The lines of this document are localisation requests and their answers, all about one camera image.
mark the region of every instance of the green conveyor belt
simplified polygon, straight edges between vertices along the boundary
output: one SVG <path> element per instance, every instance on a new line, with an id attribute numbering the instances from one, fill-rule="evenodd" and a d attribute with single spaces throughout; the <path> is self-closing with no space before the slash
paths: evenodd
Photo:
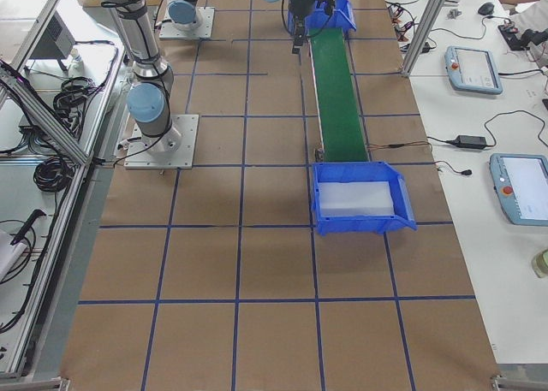
<path id="1" fill-rule="evenodd" d="M 324 161 L 367 161 L 343 30 L 325 29 L 311 38 L 311 47 Z"/>

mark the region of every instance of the brown floor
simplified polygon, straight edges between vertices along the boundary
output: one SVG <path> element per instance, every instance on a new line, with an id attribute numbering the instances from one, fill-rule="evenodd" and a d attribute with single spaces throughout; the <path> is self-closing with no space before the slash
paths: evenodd
<path id="1" fill-rule="evenodd" d="M 426 140 L 390 74 L 384 0 L 351 1 L 368 141 Z M 428 147 L 372 153 L 404 174 L 417 232 L 319 236 L 306 50 L 290 54 L 278 4 L 207 4 L 214 40 L 163 44 L 173 111 L 201 114 L 196 166 L 116 169 L 63 376 L 75 391 L 489 390 L 497 366 Z"/>

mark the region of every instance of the metal post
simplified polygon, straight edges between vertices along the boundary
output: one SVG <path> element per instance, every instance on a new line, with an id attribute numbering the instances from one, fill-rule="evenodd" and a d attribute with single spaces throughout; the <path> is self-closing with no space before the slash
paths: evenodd
<path id="1" fill-rule="evenodd" d="M 501 376 L 495 376 L 491 380 L 494 391 L 512 389 L 514 391 L 548 391 L 548 383 L 509 380 Z"/>
<path id="2" fill-rule="evenodd" d="M 445 0 L 428 0 L 426 9 L 420 18 L 417 32 L 413 36 L 405 59 L 403 59 L 402 75 L 404 77 L 409 77 L 409 75 L 411 75 L 411 70 L 413 70 L 414 64 L 417 62 L 417 59 L 422 52 L 428 34 L 432 30 L 432 26 L 438 18 L 439 11 L 444 6 L 444 2 Z"/>
<path id="3" fill-rule="evenodd" d="M 69 384 L 70 381 L 64 378 L 40 382 L 12 382 L 0 385 L 0 391 L 68 391 Z"/>
<path id="4" fill-rule="evenodd" d="M 0 79 L 8 85 L 23 102 L 23 106 L 32 117 L 31 123 L 36 124 L 44 132 L 55 140 L 56 144 L 79 165 L 85 166 L 90 157 L 80 148 L 78 141 L 57 121 L 51 112 L 30 93 L 24 83 L 0 68 Z"/>

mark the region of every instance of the blue plastic bin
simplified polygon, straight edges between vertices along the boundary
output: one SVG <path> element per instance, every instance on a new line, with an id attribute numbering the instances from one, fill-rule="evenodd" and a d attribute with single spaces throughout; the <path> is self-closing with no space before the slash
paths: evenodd
<path id="1" fill-rule="evenodd" d="M 321 235 L 348 231 L 373 231 L 382 234 L 403 227 L 417 229 L 405 180 L 388 163 L 315 163 L 313 179 L 313 210 L 316 213 L 318 232 Z M 394 216 L 322 216 L 322 208 L 319 207 L 319 183 L 352 181 L 388 181 L 394 204 Z"/>
<path id="2" fill-rule="evenodd" d="M 325 3 L 322 3 L 319 8 L 315 9 L 311 15 L 305 19 L 307 30 L 316 28 L 320 29 L 328 19 L 328 15 L 324 13 Z M 289 16 L 289 26 L 293 27 L 293 18 Z M 352 9 L 352 3 L 349 0 L 335 0 L 335 9 L 333 16 L 325 25 L 325 27 L 340 27 L 344 35 L 348 37 L 348 30 L 356 31 L 356 21 Z"/>

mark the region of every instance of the blue tape line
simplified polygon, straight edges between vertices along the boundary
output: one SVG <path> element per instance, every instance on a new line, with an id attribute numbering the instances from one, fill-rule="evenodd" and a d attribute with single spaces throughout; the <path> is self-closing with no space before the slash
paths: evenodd
<path id="1" fill-rule="evenodd" d="M 175 185 L 173 189 L 173 194 L 171 196 L 171 207 L 170 207 L 170 216 L 168 220 L 168 226 L 171 224 L 173 220 L 173 213 L 175 211 L 175 204 L 177 199 L 177 190 L 179 186 L 179 178 L 181 177 L 181 171 L 177 170 L 177 175 L 175 178 Z M 158 308 L 160 305 L 160 298 L 162 294 L 162 285 L 164 283 L 164 272 L 165 272 L 165 264 L 168 257 L 168 250 L 170 248 L 170 235 L 171 235 L 171 228 L 168 227 L 165 235 L 165 243 L 164 243 L 164 255 L 162 256 L 162 263 L 160 266 L 160 275 L 158 278 L 158 288 L 156 290 L 156 301 L 154 304 L 154 312 L 152 314 L 152 324 L 151 324 L 151 332 L 148 338 L 148 346 L 146 348 L 146 358 L 145 358 L 145 368 L 143 370 L 143 379 L 141 382 L 140 389 L 141 391 L 146 391 L 146 380 L 148 379 L 148 368 L 150 366 L 151 356 L 152 356 L 152 345 L 154 343 L 154 334 L 156 332 L 156 321 L 158 320 Z"/>
<path id="2" fill-rule="evenodd" d="M 299 53 L 299 64 L 302 65 L 302 53 Z M 307 131 L 307 117 L 306 117 L 306 99 L 305 99 L 305 85 L 300 76 L 301 82 L 301 111 L 302 111 L 302 125 L 305 133 L 305 162 L 307 166 L 310 166 L 310 154 L 308 153 L 308 131 Z M 312 190 L 311 190 L 311 178 L 310 170 L 307 172 L 307 197 L 308 197 L 308 227 L 310 228 L 310 247 L 312 255 L 312 268 L 313 268 L 313 282 L 314 282 L 314 312 L 316 315 L 316 336 L 318 342 L 318 364 L 319 364 L 319 382 L 322 391 L 325 391 L 325 366 L 324 366 L 324 347 L 322 341 L 322 328 L 321 328 L 321 314 L 319 309 L 319 284 L 318 284 L 318 263 L 316 260 L 316 245 L 314 243 L 314 219 L 312 213 Z"/>
<path id="3" fill-rule="evenodd" d="M 83 299 L 78 305 L 134 305 L 134 304 L 297 304 L 297 303 L 371 303 L 379 301 L 452 301 L 476 299 L 473 294 L 424 295 L 402 297 L 327 297 L 310 299 Z"/>
<path id="4" fill-rule="evenodd" d="M 452 221 L 447 222 L 417 222 L 417 226 L 445 226 L 453 225 Z"/>
<path id="5" fill-rule="evenodd" d="M 396 274 L 394 272 L 394 267 L 392 265 L 392 256 L 390 255 L 390 244 L 388 242 L 386 233 L 384 233 L 384 248 L 386 250 L 388 267 L 390 269 L 390 279 L 392 281 L 392 290 L 394 291 L 394 297 L 396 298 L 397 320 L 400 325 L 400 334 L 402 336 L 402 345 L 403 345 L 403 352 L 405 354 L 405 362 L 408 367 L 409 382 L 411 384 L 411 390 L 416 391 L 417 388 L 414 383 L 413 366 L 411 365 L 411 357 L 409 356 L 408 341 L 405 335 L 405 326 L 403 325 L 402 309 L 400 307 L 400 301 L 397 298 Z"/>
<path id="6" fill-rule="evenodd" d="M 253 0 L 249 1 L 249 20 L 247 28 L 247 36 L 251 38 L 251 24 L 253 12 Z M 242 239 L 242 225 L 243 225 L 243 199 L 244 199 L 244 184 L 245 184 L 245 162 L 246 162 L 246 145 L 247 145 L 247 113 L 249 103 L 249 72 L 251 70 L 251 41 L 247 42 L 247 78 L 246 78 L 246 101 L 244 103 L 244 116 L 243 116 L 243 144 L 241 147 L 241 160 L 243 165 L 241 167 L 240 178 L 240 213 L 238 216 L 238 253 L 236 260 L 236 289 L 235 289 L 235 307 L 234 307 L 234 334 L 232 343 L 232 378 L 230 389 L 236 391 L 236 374 L 238 364 L 238 327 L 240 323 L 240 282 L 241 282 L 241 239 Z"/>

